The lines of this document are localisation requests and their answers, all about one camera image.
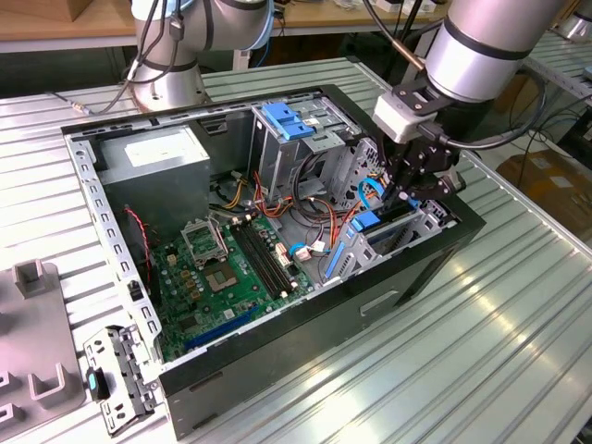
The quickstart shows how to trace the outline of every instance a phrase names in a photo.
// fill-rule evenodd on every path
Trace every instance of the metal bracket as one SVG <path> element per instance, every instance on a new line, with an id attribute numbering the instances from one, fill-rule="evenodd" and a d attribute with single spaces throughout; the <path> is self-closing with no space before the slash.
<path id="1" fill-rule="evenodd" d="M 99 405 L 111 437 L 154 412 L 153 390 L 158 385 L 144 384 L 134 352 L 137 347 L 143 344 L 136 326 L 107 327 L 84 343 L 89 366 L 105 375 L 109 397 Z"/>

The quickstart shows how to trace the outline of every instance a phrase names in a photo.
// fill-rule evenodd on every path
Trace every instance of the motherboard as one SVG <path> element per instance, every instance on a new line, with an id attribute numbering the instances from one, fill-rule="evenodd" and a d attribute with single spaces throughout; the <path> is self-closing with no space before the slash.
<path id="1" fill-rule="evenodd" d="M 190 227 L 152 250 L 165 362 L 314 290 L 264 217 L 238 227 L 207 223 L 213 230 Z"/>

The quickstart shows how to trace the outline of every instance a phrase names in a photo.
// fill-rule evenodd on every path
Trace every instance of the workbench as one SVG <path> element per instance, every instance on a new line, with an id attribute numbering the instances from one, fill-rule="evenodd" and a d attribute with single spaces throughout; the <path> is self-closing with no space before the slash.
<path id="1" fill-rule="evenodd" d="M 433 14 L 418 15 L 413 28 L 443 18 L 448 6 L 437 6 Z M 376 9 L 390 30 L 398 14 Z M 365 8 L 347 11 L 333 0 L 292 2 L 286 6 L 285 28 L 276 19 L 272 36 L 342 34 L 378 31 Z M 407 16 L 401 14 L 400 29 Z M 0 53 L 51 51 L 59 49 L 135 46 L 136 31 L 129 0 L 93 0 L 74 20 L 64 22 L 0 10 Z M 234 68 L 247 68 L 248 51 L 235 51 Z"/>
<path id="2" fill-rule="evenodd" d="M 368 113 L 388 87 L 346 59 L 203 79 L 216 101 L 335 83 Z M 101 108 L 116 92 L 65 95 Z M 136 112 L 126 95 L 108 116 Z M 97 118 L 46 95 L 0 101 L 0 269 L 57 265 L 83 375 L 83 341 L 130 321 L 59 131 Z M 592 252 L 475 156 L 459 170 L 487 224 L 418 297 L 183 442 L 570 442 L 592 414 Z M 89 437 L 108 442 L 90 395 L 16 442 Z M 172 440 L 161 405 L 112 442 Z"/>

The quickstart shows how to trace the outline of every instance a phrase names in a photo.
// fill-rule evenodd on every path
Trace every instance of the metal panel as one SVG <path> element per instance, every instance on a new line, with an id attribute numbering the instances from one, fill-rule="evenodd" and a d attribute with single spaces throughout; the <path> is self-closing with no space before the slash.
<path id="1" fill-rule="evenodd" d="M 547 31 L 524 63 L 575 98 L 592 94 L 592 81 L 582 76 L 584 68 L 592 66 L 590 43 L 571 43 Z"/>
<path id="2" fill-rule="evenodd" d="M 204 81 L 216 100 L 335 81 L 367 112 L 384 91 L 345 59 Z M 115 91 L 70 95 L 104 102 Z M 0 101 L 0 121 L 18 109 L 18 121 L 0 129 L 0 268 L 37 256 L 57 264 L 81 352 L 99 328 L 129 319 L 69 161 L 39 157 L 63 149 L 60 124 L 86 117 L 69 109 L 45 117 L 38 106 L 62 104 Z M 478 159 L 467 155 L 459 169 L 469 183 L 461 197 L 487 225 L 419 297 L 184 442 L 569 442 L 592 414 L 592 252 Z M 107 440 L 98 412 L 87 401 L 17 442 Z M 114 442 L 172 439 L 160 406 Z"/>

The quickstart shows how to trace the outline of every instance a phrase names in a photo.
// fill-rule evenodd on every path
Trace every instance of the blue plastic clip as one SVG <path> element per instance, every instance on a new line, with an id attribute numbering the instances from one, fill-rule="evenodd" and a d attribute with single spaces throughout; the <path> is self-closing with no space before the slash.
<path id="1" fill-rule="evenodd" d="M 287 141 L 315 134 L 315 129 L 304 125 L 298 113 L 284 103 L 263 105 L 261 110 Z"/>

